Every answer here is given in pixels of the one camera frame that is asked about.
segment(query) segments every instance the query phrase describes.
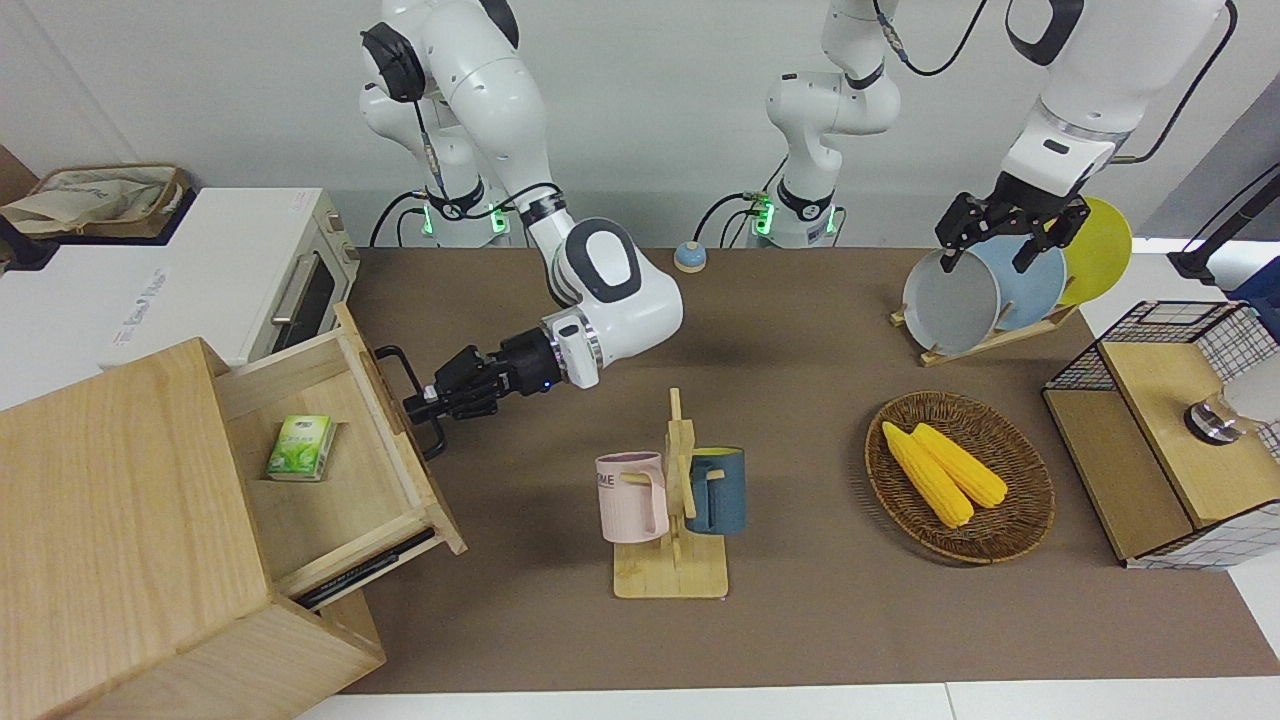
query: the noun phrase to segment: drawer handle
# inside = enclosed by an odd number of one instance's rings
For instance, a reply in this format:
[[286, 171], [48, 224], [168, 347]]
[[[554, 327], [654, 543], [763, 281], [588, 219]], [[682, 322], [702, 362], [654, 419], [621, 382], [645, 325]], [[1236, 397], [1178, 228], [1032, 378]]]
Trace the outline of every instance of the drawer handle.
[[[424, 395], [422, 395], [424, 388], [422, 383], [417, 380], [417, 373], [415, 373], [413, 366], [410, 365], [408, 357], [404, 355], [404, 351], [401, 350], [398, 345], [384, 345], [378, 350], [374, 350], [374, 357], [376, 357], [378, 360], [385, 360], [387, 357], [394, 357], [399, 360], [401, 368], [404, 369], [404, 375], [408, 377], [410, 384], [413, 386], [413, 396], [406, 397], [402, 401], [402, 404], [404, 405], [406, 415], [408, 415], [410, 421], [413, 421], [415, 416], [413, 407], [424, 402]], [[444, 452], [447, 441], [444, 438], [444, 428], [440, 427], [440, 419], [438, 416], [431, 415], [428, 419], [428, 423], [430, 423], [431, 425], [431, 432], [435, 433], [435, 442], [431, 443], [431, 447], [428, 447], [426, 450], [422, 451], [422, 459], [434, 460], [439, 457], [442, 452]]]
[[302, 596], [298, 597], [296, 602], [302, 607], [305, 607], [306, 610], [312, 610], [315, 609], [315, 606], [332, 598], [333, 596], [340, 593], [342, 591], [349, 588], [351, 585], [361, 583], [376, 575], [378, 573], [381, 573], [387, 568], [390, 568], [392, 565], [399, 562], [401, 555], [413, 550], [415, 547], [422, 544], [424, 542], [434, 537], [435, 537], [435, 529], [428, 528], [426, 530], [422, 530], [421, 533], [408, 538], [407, 541], [397, 544], [396, 547], [388, 550], [387, 552], [375, 555], [374, 557], [370, 557], [369, 560], [361, 562], [360, 565], [356, 565], [355, 568], [347, 570], [346, 573], [338, 575], [337, 578], [325, 580], [324, 583], [316, 585], [315, 589], [302, 593]]
[[289, 275], [289, 284], [284, 287], [280, 304], [271, 313], [273, 325], [292, 325], [302, 311], [302, 299], [306, 297], [307, 286], [316, 275], [316, 266], [320, 265], [320, 256], [312, 252], [298, 258], [293, 265], [293, 274]]

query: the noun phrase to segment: wooden cabinet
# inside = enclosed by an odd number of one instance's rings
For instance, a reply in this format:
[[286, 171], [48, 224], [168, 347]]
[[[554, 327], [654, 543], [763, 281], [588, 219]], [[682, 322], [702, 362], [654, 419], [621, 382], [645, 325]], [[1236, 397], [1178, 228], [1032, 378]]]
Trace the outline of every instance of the wooden cabinet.
[[1115, 389], [1048, 389], [1044, 398], [1116, 557], [1222, 568], [1268, 550], [1280, 464], [1256, 434], [1215, 447], [1183, 421], [1189, 405], [1222, 387], [1203, 352], [1103, 342], [1100, 354]]
[[[332, 415], [321, 483], [262, 478]], [[462, 538], [351, 316], [237, 370], [200, 340], [0, 414], [0, 716], [292, 717], [378, 667], [360, 585]]]

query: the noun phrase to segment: open drawer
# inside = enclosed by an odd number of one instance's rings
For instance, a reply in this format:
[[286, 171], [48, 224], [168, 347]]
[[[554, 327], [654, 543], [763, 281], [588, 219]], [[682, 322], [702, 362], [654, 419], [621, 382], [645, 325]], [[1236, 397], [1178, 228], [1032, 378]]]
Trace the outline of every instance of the open drawer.
[[[310, 609], [438, 544], [466, 550], [346, 305], [337, 316], [333, 331], [214, 379], [262, 561]], [[324, 480], [266, 479], [280, 424], [298, 414], [338, 423]]]

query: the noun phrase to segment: oven window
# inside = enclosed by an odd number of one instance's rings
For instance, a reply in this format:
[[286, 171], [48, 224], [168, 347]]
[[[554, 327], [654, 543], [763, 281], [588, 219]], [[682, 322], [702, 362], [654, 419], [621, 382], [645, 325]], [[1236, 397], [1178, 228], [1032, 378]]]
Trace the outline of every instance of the oven window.
[[311, 283], [302, 292], [298, 314], [292, 323], [280, 328], [280, 334], [275, 338], [275, 347], [271, 348], [271, 352], [293, 347], [320, 334], [320, 323], [324, 322], [324, 314], [329, 310], [329, 301], [333, 299], [334, 279], [324, 259], [319, 258], [320, 254], [315, 255], [319, 261], [315, 274], [311, 275]]

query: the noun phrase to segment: white bowl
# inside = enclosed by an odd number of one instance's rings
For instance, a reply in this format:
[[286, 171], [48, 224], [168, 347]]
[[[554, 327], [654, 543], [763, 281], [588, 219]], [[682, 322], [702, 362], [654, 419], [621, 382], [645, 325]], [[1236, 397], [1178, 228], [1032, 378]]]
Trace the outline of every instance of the white bowl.
[[915, 342], [940, 355], [960, 355], [987, 338], [1000, 316], [1000, 286], [980, 259], [965, 252], [942, 272], [942, 251], [924, 256], [906, 278], [902, 313]]

